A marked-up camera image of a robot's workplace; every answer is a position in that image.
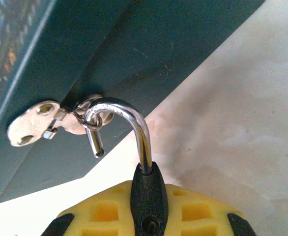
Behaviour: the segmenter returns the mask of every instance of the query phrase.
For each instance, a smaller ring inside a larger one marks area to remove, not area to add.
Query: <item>yellow padlock cover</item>
[[[132,181],[100,192],[63,211],[74,214],[64,236],[133,236]],[[227,214],[236,209],[198,192],[166,184],[169,203],[165,236],[233,236]]]

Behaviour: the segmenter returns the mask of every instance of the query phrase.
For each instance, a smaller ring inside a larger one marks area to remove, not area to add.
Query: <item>white surface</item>
[[[288,235],[288,0],[267,0],[146,120],[165,182],[238,208],[259,236]],[[131,134],[83,179],[0,204],[0,236],[40,235],[137,161]]]

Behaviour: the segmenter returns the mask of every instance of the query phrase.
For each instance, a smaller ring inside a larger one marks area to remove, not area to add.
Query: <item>black plastic tab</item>
[[[73,219],[74,215],[71,213],[54,219],[41,236],[63,236]]]
[[[131,188],[131,212],[135,236],[163,236],[168,219],[168,198],[160,170],[155,162],[152,172],[143,175],[136,167]]]
[[[257,236],[248,221],[233,213],[227,216],[234,236]]]

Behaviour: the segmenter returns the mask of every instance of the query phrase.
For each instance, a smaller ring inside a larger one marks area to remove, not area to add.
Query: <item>padlock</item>
[[[42,236],[255,236],[242,213],[201,193],[164,184],[151,159],[143,116],[130,104],[100,98],[85,120],[116,113],[132,125],[140,157],[133,180],[100,192],[63,211]]]

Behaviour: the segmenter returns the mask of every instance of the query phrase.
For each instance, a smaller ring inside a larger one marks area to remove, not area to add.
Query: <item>padlock shackle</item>
[[[101,112],[115,113],[125,118],[131,124],[138,145],[142,173],[145,175],[150,174],[152,171],[152,158],[149,130],[141,113],[123,100],[112,97],[103,97],[91,103],[85,113],[85,122],[91,123]]]

